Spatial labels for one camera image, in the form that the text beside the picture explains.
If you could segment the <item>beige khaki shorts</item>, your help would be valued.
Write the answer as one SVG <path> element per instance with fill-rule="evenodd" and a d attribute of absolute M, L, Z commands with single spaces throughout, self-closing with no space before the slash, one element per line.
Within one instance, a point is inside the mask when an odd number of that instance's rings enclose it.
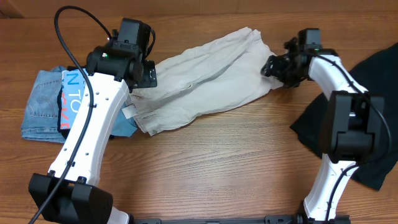
<path fill-rule="evenodd" d="M 282 86 L 261 75 L 272 55 L 261 33 L 244 27 L 158 63 L 157 86 L 133 90 L 122 111 L 153 136 L 233 110 Z"/>

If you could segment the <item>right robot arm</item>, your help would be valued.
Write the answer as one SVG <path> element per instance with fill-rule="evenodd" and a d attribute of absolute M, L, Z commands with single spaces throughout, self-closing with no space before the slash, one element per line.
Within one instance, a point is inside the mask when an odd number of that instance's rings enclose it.
<path fill-rule="evenodd" d="M 295 215 L 268 215 L 265 223 L 350 223 L 336 208 L 351 176 L 379 148 L 384 99 L 370 94 L 344 68 L 339 55 L 321 44 L 318 28 L 307 28 L 285 42 L 286 53 L 271 56 L 261 68 L 285 88 L 304 80 L 318 84 L 328 100 L 320 130 L 322 164 L 310 193 Z"/>

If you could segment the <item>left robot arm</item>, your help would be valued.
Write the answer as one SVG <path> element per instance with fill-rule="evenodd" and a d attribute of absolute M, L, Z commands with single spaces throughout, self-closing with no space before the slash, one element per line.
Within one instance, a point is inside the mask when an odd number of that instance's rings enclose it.
<path fill-rule="evenodd" d="M 104 151 L 116 117 L 136 88 L 157 86 L 155 63 L 147 59 L 155 32 L 142 21 L 124 18 L 109 42 L 97 46 L 79 71 L 85 95 L 62 150 L 47 174 L 33 174 L 29 193 L 39 216 L 54 223 L 134 223 L 98 188 Z"/>

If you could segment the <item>folded light blue t-shirt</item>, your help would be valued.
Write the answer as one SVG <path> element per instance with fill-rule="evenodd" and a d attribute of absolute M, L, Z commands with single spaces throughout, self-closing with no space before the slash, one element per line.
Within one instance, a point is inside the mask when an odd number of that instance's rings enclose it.
<path fill-rule="evenodd" d="M 80 108 L 85 92 L 85 79 L 78 69 L 62 72 L 62 87 L 58 94 L 58 131 L 67 138 L 70 128 Z M 130 137 L 136 132 L 136 125 L 125 117 L 122 110 L 119 111 L 113 129 L 112 136 Z"/>

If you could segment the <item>folded blue denim jeans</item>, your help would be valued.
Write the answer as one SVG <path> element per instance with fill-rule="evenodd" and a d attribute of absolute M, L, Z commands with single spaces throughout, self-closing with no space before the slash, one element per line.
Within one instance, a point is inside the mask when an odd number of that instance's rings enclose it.
<path fill-rule="evenodd" d="M 21 136 L 25 140 L 64 143 L 58 131 L 57 97 L 62 86 L 62 72 L 58 66 L 50 71 L 41 70 L 35 79 L 26 104 L 21 125 Z"/>

